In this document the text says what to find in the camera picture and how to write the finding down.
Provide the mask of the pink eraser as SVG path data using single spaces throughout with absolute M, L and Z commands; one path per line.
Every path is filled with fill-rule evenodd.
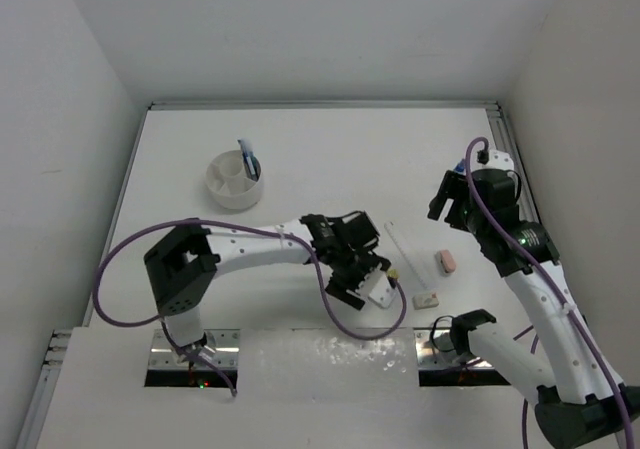
M 436 254 L 436 259 L 444 274 L 452 274 L 457 269 L 456 261 L 449 250 L 440 250 Z

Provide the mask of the white boxed eraser red label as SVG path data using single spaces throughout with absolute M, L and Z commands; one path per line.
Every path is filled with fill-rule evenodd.
M 415 310 L 426 310 L 439 305 L 436 293 L 420 293 L 412 297 L 412 305 Z

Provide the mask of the clear blue pen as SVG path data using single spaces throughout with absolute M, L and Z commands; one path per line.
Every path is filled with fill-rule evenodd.
M 249 151 L 249 154 L 250 154 L 250 157 L 251 157 L 251 161 L 252 161 L 252 165 L 253 165 L 253 169 L 254 169 L 254 177 L 252 179 L 254 181 L 258 181 L 260 176 L 261 176 L 261 169 L 259 167 L 259 162 L 258 162 L 258 159 L 255 156 L 252 143 L 248 139 L 245 139 L 245 142 L 246 142 L 246 146 L 247 146 L 247 149 Z

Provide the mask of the dark blue pen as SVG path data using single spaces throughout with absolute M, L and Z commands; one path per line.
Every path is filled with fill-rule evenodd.
M 243 159 L 243 164 L 247 173 L 247 176 L 249 178 L 253 178 L 254 177 L 254 169 L 253 169 L 253 165 L 252 165 L 252 161 L 251 161 L 251 157 L 249 154 L 249 151 L 247 149 L 246 146 L 246 142 L 244 139 L 238 139 L 237 140 L 239 147 L 240 147 L 240 151 L 242 154 L 242 159 Z

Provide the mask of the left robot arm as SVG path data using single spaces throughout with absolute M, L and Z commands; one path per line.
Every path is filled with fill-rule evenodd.
M 173 344 L 199 351 L 207 343 L 199 304 L 212 281 L 232 272 L 274 264 L 321 263 L 331 270 L 323 296 L 360 310 L 387 309 L 397 289 L 391 263 L 376 254 L 379 233 L 363 211 L 341 217 L 310 214 L 272 227 L 225 223 L 213 231 L 192 221 L 172 229 L 145 255 L 156 308 Z

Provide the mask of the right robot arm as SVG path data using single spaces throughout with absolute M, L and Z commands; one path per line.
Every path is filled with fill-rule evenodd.
M 593 341 L 548 233 L 520 218 L 517 184 L 508 172 L 446 171 L 427 216 L 474 236 L 523 306 L 547 358 L 519 345 L 484 309 L 453 318 L 455 353 L 490 363 L 516 388 L 552 447 L 578 448 L 618 432 L 625 447 L 633 447 L 639 389 L 623 381 Z

